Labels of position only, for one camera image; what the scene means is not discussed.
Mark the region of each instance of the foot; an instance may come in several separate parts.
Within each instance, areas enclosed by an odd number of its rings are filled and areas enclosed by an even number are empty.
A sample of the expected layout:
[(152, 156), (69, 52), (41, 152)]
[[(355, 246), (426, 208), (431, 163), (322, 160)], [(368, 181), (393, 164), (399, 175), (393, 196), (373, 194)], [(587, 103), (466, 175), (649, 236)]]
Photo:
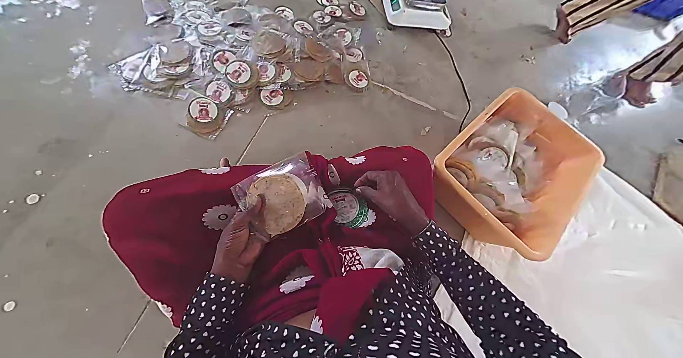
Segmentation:
[(651, 82), (644, 82), (642, 80), (626, 77), (626, 93), (623, 98), (633, 106), (642, 109), (646, 105), (656, 102), (650, 92), (651, 87)]
[(557, 27), (555, 27), (555, 37), (562, 43), (569, 43), (572, 38), (569, 37), (569, 20), (567, 13), (564, 12), (562, 6), (558, 6), (555, 10), (557, 14)]

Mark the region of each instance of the red cloth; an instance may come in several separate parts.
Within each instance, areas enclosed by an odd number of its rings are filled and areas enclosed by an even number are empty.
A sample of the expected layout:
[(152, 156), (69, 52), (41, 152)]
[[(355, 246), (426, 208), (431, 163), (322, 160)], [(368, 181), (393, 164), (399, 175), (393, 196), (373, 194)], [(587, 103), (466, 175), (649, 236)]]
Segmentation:
[[(330, 160), (307, 155), (327, 192), (337, 187), (353, 188), (355, 181), (369, 170), (397, 170), (427, 215), (434, 215), (431, 162), (419, 150), (376, 147), (352, 158)], [(330, 180), (329, 164), (339, 176), (339, 185)], [(105, 208), (102, 224), (111, 248), (140, 288), (153, 300), (171, 308), (176, 327), (211, 268), (221, 234), (205, 225), (203, 217), (219, 205), (236, 207), (230, 187), (267, 167), (235, 166), (223, 173), (217, 172), (226, 169), (185, 170), (128, 186)], [(244, 311), (240, 310), (237, 318), (239, 324), (247, 328), (264, 320), (284, 322), (318, 308), (317, 314), (324, 320), (324, 334), (346, 339), (372, 289), (393, 274), (383, 268), (342, 277), (337, 247), (390, 249), (402, 258), (413, 256), (414, 252), (411, 240), (398, 231), (396, 222), (371, 202), (368, 205), (376, 213), (376, 220), (367, 227), (342, 227), (334, 222), (336, 211), (328, 209), (269, 242), (252, 270), (249, 294), (241, 308)], [(308, 266), (314, 278), (300, 290), (282, 293), (280, 284), (299, 266)], [(338, 327), (332, 326), (336, 322), (325, 322), (326, 318), (342, 316)]]

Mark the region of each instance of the orange plastic basket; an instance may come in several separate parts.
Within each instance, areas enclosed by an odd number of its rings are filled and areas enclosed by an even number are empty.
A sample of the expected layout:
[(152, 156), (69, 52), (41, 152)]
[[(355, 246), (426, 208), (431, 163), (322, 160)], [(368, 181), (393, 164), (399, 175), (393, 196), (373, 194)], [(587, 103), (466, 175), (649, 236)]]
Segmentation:
[[(489, 117), (535, 127), (529, 140), (537, 147), (549, 181), (530, 199), (535, 211), (513, 233), (446, 170), (445, 161)], [(531, 93), (508, 89), (475, 118), (434, 159), (436, 200), (476, 240), (511, 247), (524, 258), (550, 258), (565, 227), (578, 210), (604, 163), (600, 148), (555, 117)]]

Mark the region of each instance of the power cord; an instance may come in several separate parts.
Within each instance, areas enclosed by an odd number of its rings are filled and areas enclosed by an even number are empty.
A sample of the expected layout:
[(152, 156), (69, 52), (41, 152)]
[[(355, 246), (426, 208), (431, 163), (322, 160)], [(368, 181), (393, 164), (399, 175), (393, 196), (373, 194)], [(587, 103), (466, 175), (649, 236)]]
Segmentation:
[(453, 54), (451, 53), (451, 50), (446, 46), (446, 42), (443, 41), (441, 38), (441, 35), (437, 31), (434, 31), (434, 35), (439, 39), (439, 42), (441, 42), (441, 45), (443, 48), (446, 49), (446, 52), (448, 52), (448, 56), (451, 57), (451, 63), (453, 63), (453, 68), (456, 70), (456, 75), (457, 79), (460, 80), (460, 86), (462, 86), (462, 93), (465, 94), (465, 100), (467, 101), (467, 112), (465, 113), (465, 116), (462, 117), (462, 120), (460, 121), (460, 128), (457, 132), (462, 132), (462, 127), (465, 125), (465, 120), (467, 119), (467, 115), (469, 115), (470, 111), (472, 111), (472, 100), (469, 97), (469, 94), (467, 93), (467, 87), (465, 86), (465, 81), (462, 80), (462, 76), (460, 75), (460, 70), (457, 69), (457, 64), (455, 58), (453, 58)]

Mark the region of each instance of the grey floor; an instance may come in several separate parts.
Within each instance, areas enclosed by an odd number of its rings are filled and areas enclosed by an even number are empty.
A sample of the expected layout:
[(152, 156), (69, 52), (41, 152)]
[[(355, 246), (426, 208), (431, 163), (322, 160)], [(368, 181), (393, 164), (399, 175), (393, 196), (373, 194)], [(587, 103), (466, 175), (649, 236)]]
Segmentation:
[[(100, 226), (120, 188), (217, 166), (224, 156), (273, 163), (302, 149), (349, 156), (411, 144), (433, 157), (465, 114), (436, 38), (387, 31), (372, 10), (373, 80), (431, 108), (378, 86), (363, 95), (327, 86), (301, 92), (296, 106), (267, 119), (254, 105), (231, 118), (215, 142), (205, 141), (177, 125), (173, 101), (124, 93), (107, 76), (107, 64), (144, 48), (140, 0), (79, 0), (60, 15), (50, 0), (36, 1), (0, 14), (0, 302), (17, 304), (0, 312), (4, 357), (161, 355), (175, 330), (108, 248)], [(659, 87), (661, 100), (639, 110), (589, 85), (671, 39), (676, 23), (627, 15), (560, 46), (548, 36), (560, 1), (449, 0), (454, 34), (447, 43), (472, 95), (469, 118), (512, 86), (558, 101), (602, 147), (607, 166), (649, 194), (658, 154), (683, 137), (683, 89)], [(317, 7), (315, 0), (252, 4), (287, 4), (301, 14)], [(44, 196), (27, 205), (31, 193)]]

